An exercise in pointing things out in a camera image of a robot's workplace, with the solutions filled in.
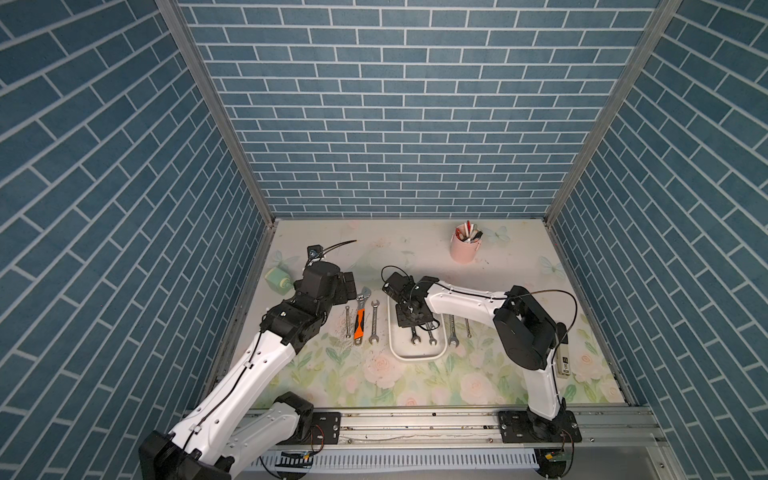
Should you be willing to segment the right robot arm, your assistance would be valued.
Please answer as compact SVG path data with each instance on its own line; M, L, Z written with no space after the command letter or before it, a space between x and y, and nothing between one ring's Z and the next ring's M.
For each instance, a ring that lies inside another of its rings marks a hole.
M578 443L582 436L556 383L554 360L567 337L567 327L545 311L522 286L506 292L456 287L436 277L416 281L392 273L383 291L394 302L398 325L425 325L439 315L460 317L495 328L507 357L523 369L528 407L500 413L505 441Z

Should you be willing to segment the large silver open-end wrench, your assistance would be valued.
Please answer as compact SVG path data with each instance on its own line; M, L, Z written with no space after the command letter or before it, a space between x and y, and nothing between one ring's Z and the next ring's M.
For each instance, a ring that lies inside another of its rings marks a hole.
M448 326L448 345L457 348L460 345L460 341L456 331L456 320L454 315L449 315L447 318Z

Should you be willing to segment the thin silver combination wrench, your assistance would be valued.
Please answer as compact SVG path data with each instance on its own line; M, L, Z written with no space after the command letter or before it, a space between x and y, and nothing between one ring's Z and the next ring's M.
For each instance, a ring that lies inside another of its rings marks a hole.
M351 326L351 308L349 304L345 305L345 338L349 339L352 337L352 326Z

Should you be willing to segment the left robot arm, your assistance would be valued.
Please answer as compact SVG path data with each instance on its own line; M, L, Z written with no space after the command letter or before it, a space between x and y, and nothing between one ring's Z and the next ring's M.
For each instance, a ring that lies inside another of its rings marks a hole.
M304 439L314 406L288 392L247 426L240 423L272 379L316 336L331 309L355 299L354 276L315 261L295 293L270 308L235 367L169 432L151 432L139 447L145 479L234 479L271 447Z

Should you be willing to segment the orange handled adjustable wrench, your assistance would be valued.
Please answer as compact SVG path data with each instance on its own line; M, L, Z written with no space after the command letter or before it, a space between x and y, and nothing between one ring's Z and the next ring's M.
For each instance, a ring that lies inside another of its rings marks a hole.
M365 323L365 305L367 300L371 296L371 290L368 287L364 287L357 296L357 313L355 328L353 333L353 343L355 345L361 345L364 337L364 323Z

